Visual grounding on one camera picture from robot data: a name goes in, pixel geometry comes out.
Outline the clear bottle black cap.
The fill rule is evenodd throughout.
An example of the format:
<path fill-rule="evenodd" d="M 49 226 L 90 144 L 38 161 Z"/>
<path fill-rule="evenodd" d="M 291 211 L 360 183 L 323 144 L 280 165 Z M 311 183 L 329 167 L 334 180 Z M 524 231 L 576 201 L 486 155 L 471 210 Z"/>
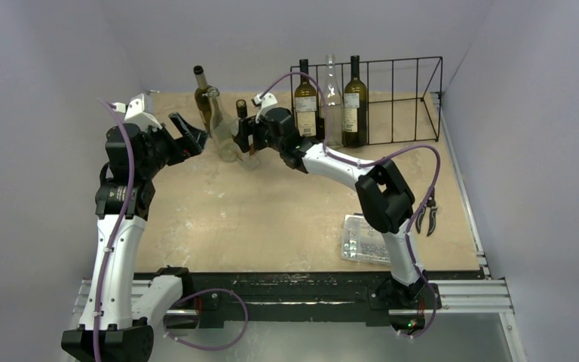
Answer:
<path fill-rule="evenodd" d="M 237 120 L 234 121 L 232 126 L 231 126 L 232 136 L 233 136 L 232 128 L 237 123 L 237 121 L 239 119 L 247 119 L 247 117 L 248 117 L 246 100 L 244 100 L 244 99 L 237 100 L 235 102 L 235 108 L 236 108 L 236 113 L 237 113 Z M 253 149 L 253 152 L 251 154 L 244 154 L 240 151 L 240 149 L 236 145 L 236 149 L 234 152 L 235 152 L 235 155 L 236 155 L 237 160 L 239 162 L 239 165 L 244 170 L 254 170 L 255 168 L 258 167 L 259 159 L 258 159 L 258 156 L 256 155 L 256 152 L 254 151 L 254 149 Z"/>

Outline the dark green wine bottle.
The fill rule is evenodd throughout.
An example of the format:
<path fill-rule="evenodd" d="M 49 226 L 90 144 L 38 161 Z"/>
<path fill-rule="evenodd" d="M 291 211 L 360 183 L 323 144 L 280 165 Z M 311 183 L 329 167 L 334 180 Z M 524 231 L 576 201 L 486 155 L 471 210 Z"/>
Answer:
<path fill-rule="evenodd" d="M 294 91 L 294 102 L 300 134 L 317 137 L 317 90 L 310 78 L 300 76 L 299 86 Z"/>

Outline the clear slender glass bottle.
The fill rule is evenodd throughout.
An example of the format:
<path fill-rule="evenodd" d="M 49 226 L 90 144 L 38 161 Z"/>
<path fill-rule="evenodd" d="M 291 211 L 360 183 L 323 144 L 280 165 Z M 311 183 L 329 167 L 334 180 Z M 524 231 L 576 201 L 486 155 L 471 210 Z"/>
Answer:
<path fill-rule="evenodd" d="M 335 55 L 326 55 L 326 76 L 322 86 L 325 95 L 322 107 L 326 145 L 331 149 L 343 147 L 342 95 L 336 75 Z"/>

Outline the dark green bottle white label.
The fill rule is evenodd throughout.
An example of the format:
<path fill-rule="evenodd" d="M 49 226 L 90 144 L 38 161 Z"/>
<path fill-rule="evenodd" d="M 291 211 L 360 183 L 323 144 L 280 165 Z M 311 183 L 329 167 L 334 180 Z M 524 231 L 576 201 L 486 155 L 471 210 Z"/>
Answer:
<path fill-rule="evenodd" d="M 369 142 L 367 109 L 368 92 L 360 79 L 360 56 L 351 56 L 351 78 L 344 88 L 343 145 L 360 148 Z"/>

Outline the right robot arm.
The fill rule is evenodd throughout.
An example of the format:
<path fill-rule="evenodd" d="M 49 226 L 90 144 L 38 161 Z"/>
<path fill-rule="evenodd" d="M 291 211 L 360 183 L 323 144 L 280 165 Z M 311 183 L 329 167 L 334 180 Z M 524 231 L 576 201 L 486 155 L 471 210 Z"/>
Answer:
<path fill-rule="evenodd" d="M 365 221 L 381 233 L 390 257 L 389 284 L 377 292 L 404 307 L 419 301 L 429 282 L 411 236 L 418 215 L 415 196 L 392 158 L 367 161 L 328 151 L 316 138 L 300 135 L 293 114 L 282 107 L 261 116 L 249 115 L 243 101 L 236 109 L 233 140 L 245 155 L 270 148 L 288 168 L 326 177 L 356 192 Z"/>

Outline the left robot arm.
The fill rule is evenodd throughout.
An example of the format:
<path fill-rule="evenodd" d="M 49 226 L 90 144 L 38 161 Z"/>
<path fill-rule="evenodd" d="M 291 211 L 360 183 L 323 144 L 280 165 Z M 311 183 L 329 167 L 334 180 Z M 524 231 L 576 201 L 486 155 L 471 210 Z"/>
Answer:
<path fill-rule="evenodd" d="M 62 349 L 77 361 L 147 361 L 155 335 L 164 331 L 170 306 L 192 304 L 195 289 L 184 267 L 164 267 L 134 298 L 136 256 L 146 229 L 153 179 L 166 166 L 200 155 L 207 132 L 179 113 L 169 119 L 181 136 L 164 125 L 141 126 L 129 121 L 106 133 L 108 162 L 100 172 L 95 195 L 97 251 L 92 284 L 78 325 L 63 332 Z"/>

